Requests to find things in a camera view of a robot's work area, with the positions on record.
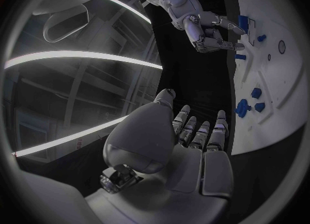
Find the blue plastic piece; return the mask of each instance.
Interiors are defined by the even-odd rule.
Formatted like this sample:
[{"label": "blue plastic piece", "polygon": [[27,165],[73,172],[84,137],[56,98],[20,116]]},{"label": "blue plastic piece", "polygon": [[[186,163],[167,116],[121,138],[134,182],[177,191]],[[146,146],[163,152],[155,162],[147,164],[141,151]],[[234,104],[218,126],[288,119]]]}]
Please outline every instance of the blue plastic piece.
[{"label": "blue plastic piece", "polygon": [[262,112],[264,108],[265,108],[265,103],[255,104],[255,110],[257,110],[258,112]]},{"label": "blue plastic piece", "polygon": [[257,38],[257,41],[263,42],[265,39],[266,39],[266,35],[262,35]]},{"label": "blue plastic piece", "polygon": [[240,60],[246,60],[246,56],[245,55],[235,55],[235,59],[240,59]]},{"label": "blue plastic piece", "polygon": [[238,114],[239,117],[243,118],[246,114],[247,110],[251,110],[252,108],[248,106],[246,99],[241,99],[238,103],[237,108],[234,109],[234,112]]},{"label": "blue plastic piece", "polygon": [[255,99],[259,99],[260,95],[261,95],[261,89],[255,87],[251,93],[251,96]]},{"label": "blue plastic piece", "polygon": [[247,34],[249,30],[249,18],[247,16],[238,15],[239,27]]}]

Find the round hole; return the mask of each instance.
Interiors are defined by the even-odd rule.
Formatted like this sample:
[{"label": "round hole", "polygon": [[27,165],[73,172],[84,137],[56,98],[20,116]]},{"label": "round hole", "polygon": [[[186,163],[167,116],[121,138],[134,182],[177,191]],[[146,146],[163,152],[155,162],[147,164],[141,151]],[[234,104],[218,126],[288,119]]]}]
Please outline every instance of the round hole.
[{"label": "round hole", "polygon": [[279,49],[280,54],[284,54],[284,52],[285,52],[285,43],[284,43],[284,41],[281,40],[279,42],[278,49]]}]

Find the robotic arm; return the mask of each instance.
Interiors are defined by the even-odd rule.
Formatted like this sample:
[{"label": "robotic arm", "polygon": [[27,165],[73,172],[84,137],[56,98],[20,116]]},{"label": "robotic arm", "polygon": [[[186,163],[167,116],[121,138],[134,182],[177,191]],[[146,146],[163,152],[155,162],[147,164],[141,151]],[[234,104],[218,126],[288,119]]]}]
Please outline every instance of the robotic arm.
[{"label": "robotic arm", "polygon": [[164,8],[172,19],[172,24],[179,30],[185,30],[190,42],[201,53],[219,49],[244,50],[242,43],[224,41],[217,26],[231,29],[238,35],[245,31],[232,21],[211,11],[203,11],[198,0],[146,0],[155,6]]}]

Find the dark background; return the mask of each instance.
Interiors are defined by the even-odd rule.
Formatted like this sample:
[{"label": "dark background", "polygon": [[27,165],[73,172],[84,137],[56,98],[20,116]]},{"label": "dark background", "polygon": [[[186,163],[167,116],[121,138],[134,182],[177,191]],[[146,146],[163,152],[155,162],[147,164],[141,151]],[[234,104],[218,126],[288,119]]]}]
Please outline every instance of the dark background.
[{"label": "dark background", "polygon": [[[200,0],[205,10],[219,15],[227,15],[236,21],[239,8],[238,0]],[[306,0],[294,0],[300,10],[308,17]],[[161,8],[148,5],[148,16],[153,23],[153,30],[160,51],[163,74],[159,90],[174,88],[177,97],[174,102],[174,112],[177,113],[184,104],[192,107],[191,115],[198,120],[197,126],[208,120],[214,125],[216,113],[226,111],[230,139],[226,148],[235,177],[235,192],[230,208],[220,223],[238,223],[255,211],[278,187],[287,173],[297,152],[303,128],[290,137],[267,148],[247,154],[230,156],[234,135],[235,106],[232,76],[234,73],[233,52],[218,51],[211,54],[199,54],[190,45],[184,32],[175,29],[170,19]],[[224,39],[237,39],[226,31],[221,31]],[[100,185],[98,175],[106,168],[102,158],[102,148],[105,138],[77,150],[45,167],[29,166],[19,160],[21,168],[45,177],[65,182],[75,186],[84,196],[96,191]],[[305,180],[299,194],[284,212],[277,223],[304,218],[307,221],[307,207],[310,194],[309,180]],[[10,202],[2,184],[0,197],[4,210],[16,205]]]}]

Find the led light strip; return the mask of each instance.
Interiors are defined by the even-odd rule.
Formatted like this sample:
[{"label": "led light strip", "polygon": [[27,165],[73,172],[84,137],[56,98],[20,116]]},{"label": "led light strip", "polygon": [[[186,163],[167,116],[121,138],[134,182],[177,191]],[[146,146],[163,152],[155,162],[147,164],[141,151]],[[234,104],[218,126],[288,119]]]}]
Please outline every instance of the led light strip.
[{"label": "led light strip", "polygon": [[15,66],[17,64],[27,62],[27,61],[32,61],[32,60],[47,59],[47,58],[63,58],[63,57],[116,60],[116,61],[124,61],[124,62],[139,64],[142,66],[148,66],[152,68],[163,69],[162,66],[160,65],[156,65],[156,64],[141,61],[141,60],[136,60],[136,59],[118,56],[118,55],[109,55],[109,54],[87,52],[87,51],[47,51],[47,52],[39,52],[39,53],[34,53],[34,54],[23,55],[23,56],[8,60],[5,63],[4,68],[6,69],[9,67]]},{"label": "led light strip", "polygon": [[58,140],[53,140],[53,141],[50,141],[50,142],[47,142],[47,143],[44,143],[44,144],[41,144],[41,145],[38,145],[38,146],[35,146],[35,147],[32,147],[32,148],[27,148],[27,149],[24,149],[24,150],[20,150],[20,151],[14,152],[12,154],[15,155],[16,157],[21,157],[21,156],[25,156],[25,155],[28,155],[28,154],[31,154],[31,153],[42,151],[42,150],[47,149],[47,148],[52,148],[52,147],[57,146],[59,144],[63,144],[63,143],[69,142],[71,140],[78,139],[78,138],[80,138],[82,136],[89,135],[89,134],[91,134],[93,132],[96,132],[96,131],[102,130],[102,129],[106,128],[106,127],[110,127],[110,126],[112,126],[114,124],[120,123],[126,117],[127,116],[119,118],[119,119],[116,119],[114,121],[111,121],[111,122],[108,122],[108,123],[105,123],[105,124],[102,124],[102,125],[99,125],[97,127],[92,127],[91,129],[84,130],[82,132],[79,132],[79,133],[76,133],[76,134],[73,134],[73,135],[66,136],[66,137],[58,139]]},{"label": "led light strip", "polygon": [[123,2],[118,1],[118,0],[109,0],[109,1],[113,1],[114,3],[117,3],[117,4],[127,8],[128,10],[132,11],[133,13],[135,13],[138,16],[140,16],[141,18],[143,18],[146,22],[151,23],[151,21],[146,16],[142,15],[140,12],[138,12],[135,9],[131,8],[130,6],[124,4]]}]

